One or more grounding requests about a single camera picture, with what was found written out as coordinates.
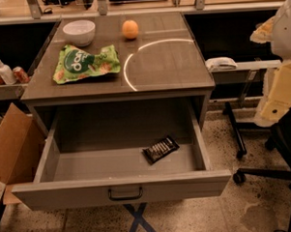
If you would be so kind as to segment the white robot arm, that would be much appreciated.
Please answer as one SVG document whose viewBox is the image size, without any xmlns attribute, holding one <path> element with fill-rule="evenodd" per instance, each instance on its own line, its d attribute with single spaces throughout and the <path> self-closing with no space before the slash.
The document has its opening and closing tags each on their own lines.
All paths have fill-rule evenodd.
<svg viewBox="0 0 291 232">
<path fill-rule="evenodd" d="M 285 0 L 249 39 L 257 44 L 270 42 L 273 54 L 282 59 L 276 70 L 268 69 L 265 73 L 263 98 L 255 112 L 254 123 L 267 128 L 291 108 L 291 0 Z"/>
</svg>

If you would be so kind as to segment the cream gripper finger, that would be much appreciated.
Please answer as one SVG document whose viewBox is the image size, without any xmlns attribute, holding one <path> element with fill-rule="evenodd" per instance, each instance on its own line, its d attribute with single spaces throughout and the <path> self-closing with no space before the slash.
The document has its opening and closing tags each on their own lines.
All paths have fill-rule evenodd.
<svg viewBox="0 0 291 232">
<path fill-rule="evenodd" d="M 267 42 L 271 42 L 273 40 L 273 28 L 274 17 L 272 16 L 267 21 L 259 25 L 258 28 L 252 32 L 249 39 L 257 44 L 265 44 Z"/>
<path fill-rule="evenodd" d="M 277 122 L 291 108 L 291 61 L 275 71 L 269 92 L 260 114 L 267 121 Z"/>
</svg>

